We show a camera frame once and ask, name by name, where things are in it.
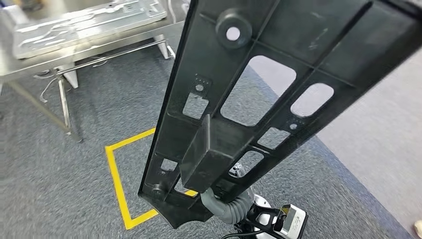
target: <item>circular hole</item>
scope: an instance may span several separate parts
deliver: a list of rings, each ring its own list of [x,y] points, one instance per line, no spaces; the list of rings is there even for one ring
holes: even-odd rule
[[[293,124],[290,125],[290,129],[297,129],[297,128],[298,128],[298,125],[295,124],[295,123],[293,123]]]
[[[232,26],[231,28],[227,29],[225,36],[229,41],[235,41],[240,37],[240,30],[239,28]]]
[[[195,89],[196,89],[197,91],[201,92],[201,91],[203,91],[203,90],[204,90],[204,86],[203,86],[203,85],[196,85],[196,86],[195,86]]]

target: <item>stainless steel table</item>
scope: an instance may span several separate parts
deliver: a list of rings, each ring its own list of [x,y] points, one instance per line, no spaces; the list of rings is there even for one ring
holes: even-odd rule
[[[86,7],[107,2],[109,1],[45,0],[43,1],[43,3],[45,4],[43,10],[32,14],[28,14],[27,17],[29,17],[30,19],[40,19],[44,17],[55,16],[57,14],[63,14],[69,11],[75,11],[78,10],[78,7],[79,9],[84,9]],[[167,0],[160,0],[160,2],[168,13],[167,17],[161,21],[23,60],[17,60],[13,57],[11,52],[13,44],[12,29],[16,25],[16,18],[18,16],[16,16],[16,14],[10,14],[8,10],[0,10],[0,84],[8,84],[18,94],[25,97],[46,116],[52,119],[52,121],[57,124],[66,134],[71,135],[72,138],[76,141],[81,141],[82,139],[78,135],[76,135],[70,127],[66,94],[63,87],[63,74],[85,66],[94,65],[98,62],[118,57],[152,45],[158,45],[160,51],[163,53],[163,56],[165,58],[174,56],[174,52],[172,51],[170,46],[167,45],[163,34],[166,32],[168,27],[173,27],[175,24],[183,24],[185,15],[181,10],[171,11],[176,13],[175,17],[173,18],[171,12],[169,11],[169,5]],[[177,2],[176,0],[173,0],[172,6],[173,9],[176,7],[180,7],[181,1]],[[61,121],[55,114],[50,112],[43,105],[43,103],[41,103],[36,97],[34,97],[21,84],[15,81],[16,79],[25,76],[34,75],[38,72],[45,71],[48,69],[55,69],[59,66],[71,64],[91,56],[105,53],[110,50],[114,50],[150,38],[154,38],[155,41],[145,46],[137,47],[112,56],[103,57],[95,61],[73,67],[68,70],[55,70],[55,73],[59,80],[60,96],[62,100],[63,114],[65,119],[64,122]]]

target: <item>oval cutout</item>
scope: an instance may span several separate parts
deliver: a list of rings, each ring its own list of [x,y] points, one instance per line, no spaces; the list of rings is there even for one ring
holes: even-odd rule
[[[333,94],[334,90],[330,86],[324,83],[313,84],[299,96],[290,110],[297,116],[309,117],[321,108]]]

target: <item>gray carpet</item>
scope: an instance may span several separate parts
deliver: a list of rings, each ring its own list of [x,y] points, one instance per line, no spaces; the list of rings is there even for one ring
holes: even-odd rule
[[[181,29],[166,37],[176,48]],[[84,138],[74,143],[23,98],[4,87],[1,96],[1,160],[3,231],[10,237],[219,238],[232,233],[212,218],[173,230],[161,216],[126,231],[116,200],[104,146],[153,128],[161,108],[172,60],[158,48],[131,53],[97,68],[78,71],[80,88],[68,94],[72,123]],[[256,78],[253,71],[251,78]],[[268,103],[259,79],[244,87],[249,99]],[[23,79],[39,94],[45,80]],[[46,94],[60,114],[58,87]],[[234,113],[236,106],[231,106]],[[115,151],[115,158],[132,218],[151,209],[137,197],[152,137]],[[304,239],[410,238],[397,225],[387,225],[367,207],[333,167],[335,157],[316,137],[259,180],[253,189],[273,206],[286,203],[308,211]]]

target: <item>black plastic panel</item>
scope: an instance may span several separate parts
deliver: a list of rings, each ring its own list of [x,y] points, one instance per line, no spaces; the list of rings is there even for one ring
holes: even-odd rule
[[[231,201],[416,51],[422,44],[421,19],[419,8],[401,1],[192,1],[139,196],[174,228],[206,221],[212,214],[200,196],[174,190],[180,168],[184,187],[202,192],[211,185],[223,201]],[[234,42],[224,39],[231,26],[240,29]],[[297,76],[266,115],[246,127],[224,118],[220,109],[257,55]],[[316,83],[330,86],[332,97],[309,117],[293,114],[292,104]],[[189,94],[208,101],[201,119],[183,114]],[[273,149],[258,144],[271,127],[290,134]],[[208,145],[231,139],[236,143],[227,147]],[[264,159],[245,176],[230,176],[228,170],[251,150]],[[174,171],[160,168],[164,158],[178,163]]]

